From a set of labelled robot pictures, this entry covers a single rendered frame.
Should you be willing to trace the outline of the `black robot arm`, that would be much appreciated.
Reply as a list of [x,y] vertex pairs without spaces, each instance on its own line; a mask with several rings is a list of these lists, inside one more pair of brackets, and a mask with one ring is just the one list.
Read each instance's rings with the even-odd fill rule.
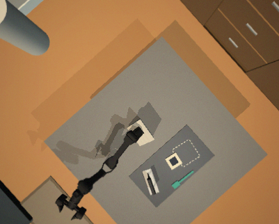
[[[89,194],[93,189],[93,184],[101,177],[105,176],[105,174],[112,172],[118,164],[118,159],[123,154],[123,152],[128,148],[129,145],[136,143],[143,134],[144,132],[140,127],[135,128],[135,130],[133,131],[128,131],[126,133],[126,136],[124,137],[124,143],[120,146],[118,151],[112,157],[108,158],[103,163],[102,168],[92,177],[82,179],[77,184],[77,189],[75,189],[72,193],[72,200],[74,202],[80,202],[84,195]],[[105,172],[105,170],[103,169],[104,164],[106,164],[111,169],[111,171]]]

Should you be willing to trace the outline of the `cream square tile with black centre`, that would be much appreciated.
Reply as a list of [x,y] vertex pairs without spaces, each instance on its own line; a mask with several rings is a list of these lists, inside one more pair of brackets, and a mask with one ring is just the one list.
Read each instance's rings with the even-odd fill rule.
[[170,166],[171,169],[176,168],[177,166],[179,166],[182,163],[180,158],[178,157],[178,155],[176,153],[170,155],[165,160],[167,161],[167,163],[168,163],[168,165]]

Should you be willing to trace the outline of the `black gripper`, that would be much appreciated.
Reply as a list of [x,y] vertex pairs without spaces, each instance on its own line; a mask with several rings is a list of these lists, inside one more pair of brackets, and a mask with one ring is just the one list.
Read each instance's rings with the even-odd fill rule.
[[79,202],[74,202],[72,200],[72,197],[70,198],[69,202],[66,200],[67,196],[64,194],[61,194],[60,197],[56,200],[56,204],[59,208],[59,211],[61,212],[63,209],[63,206],[65,205],[67,208],[71,209],[72,211],[75,210],[76,213],[72,217],[71,221],[74,220],[75,218],[81,219],[83,215],[86,212],[86,209],[84,207],[78,207]]

